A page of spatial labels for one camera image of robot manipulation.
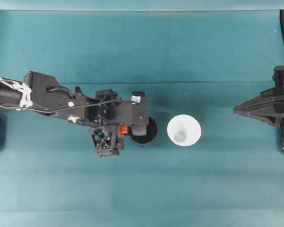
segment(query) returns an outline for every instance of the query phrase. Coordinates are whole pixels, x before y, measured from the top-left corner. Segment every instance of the teal fabric surface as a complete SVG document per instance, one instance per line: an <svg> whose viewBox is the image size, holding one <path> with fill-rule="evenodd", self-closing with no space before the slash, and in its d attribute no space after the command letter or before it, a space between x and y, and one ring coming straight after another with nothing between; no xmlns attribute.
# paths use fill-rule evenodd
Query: teal fabric surface
<svg viewBox="0 0 284 227"><path fill-rule="evenodd" d="M278 11L2 11L2 76L36 70L91 96L143 90L159 132L148 147L125 138L119 157L99 158L87 128L0 110L0 226L284 227L278 130L232 113L284 64L278 20ZM194 146L169 140L177 114L200 122Z"/></svg>
<svg viewBox="0 0 284 227"><path fill-rule="evenodd" d="M0 0L0 9L65 11L226 11L284 9L284 0Z"/></svg>
<svg viewBox="0 0 284 227"><path fill-rule="evenodd" d="M270 81L279 11L0 12L0 74L60 83Z"/></svg>

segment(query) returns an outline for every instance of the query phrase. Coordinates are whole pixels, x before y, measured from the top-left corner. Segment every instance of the orange component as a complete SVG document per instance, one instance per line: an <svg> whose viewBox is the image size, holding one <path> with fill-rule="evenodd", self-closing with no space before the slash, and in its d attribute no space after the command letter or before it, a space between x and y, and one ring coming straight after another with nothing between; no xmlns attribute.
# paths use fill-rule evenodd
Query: orange component
<svg viewBox="0 0 284 227"><path fill-rule="evenodd" d="M118 128L119 136L126 136L126 135L128 135L128 131L129 131L129 128L128 128L127 125L125 125L125 124L120 124L119 125L119 128Z"/></svg>

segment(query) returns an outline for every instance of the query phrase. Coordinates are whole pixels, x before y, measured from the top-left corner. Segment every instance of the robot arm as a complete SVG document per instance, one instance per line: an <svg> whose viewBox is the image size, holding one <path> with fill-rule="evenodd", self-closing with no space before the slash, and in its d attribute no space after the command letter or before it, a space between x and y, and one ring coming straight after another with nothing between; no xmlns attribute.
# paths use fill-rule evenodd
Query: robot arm
<svg viewBox="0 0 284 227"><path fill-rule="evenodd" d="M0 108L28 109L86 126L95 153L101 157L119 155L124 141L118 134L129 135L141 145L151 142L157 134L143 92L132 92L127 101L110 89L89 97L80 87L72 93L59 85L55 77L33 71L24 76L23 83L0 77Z"/></svg>

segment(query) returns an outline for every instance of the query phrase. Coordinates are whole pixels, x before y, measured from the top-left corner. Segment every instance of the cable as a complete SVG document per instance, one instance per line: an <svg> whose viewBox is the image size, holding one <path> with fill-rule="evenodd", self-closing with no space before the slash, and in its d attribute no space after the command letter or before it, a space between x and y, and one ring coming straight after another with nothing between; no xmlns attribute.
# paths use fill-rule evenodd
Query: cable
<svg viewBox="0 0 284 227"><path fill-rule="evenodd" d="M104 105L106 103L111 103L111 102L124 102L121 99L112 99L112 100L108 100L108 101L104 101L101 103L95 103L95 104L89 104L89 105L74 105L74 106L70 106L70 107L65 107L65 108L60 108L60 109L56 109L56 110L38 110L38 109L33 109L33 108L26 108L26 107L12 107L12 106L4 106L2 104L0 104L0 107L3 109L8 109L8 110L15 110L15 109L23 109L23 110L31 110L31 111L35 111L38 113L43 113L43 114L53 114L55 112L59 112L59 111L64 111L64 110L70 110L70 109L75 109L75 108L79 108L79 107L91 107L91 106L97 106L97 105Z"/></svg>

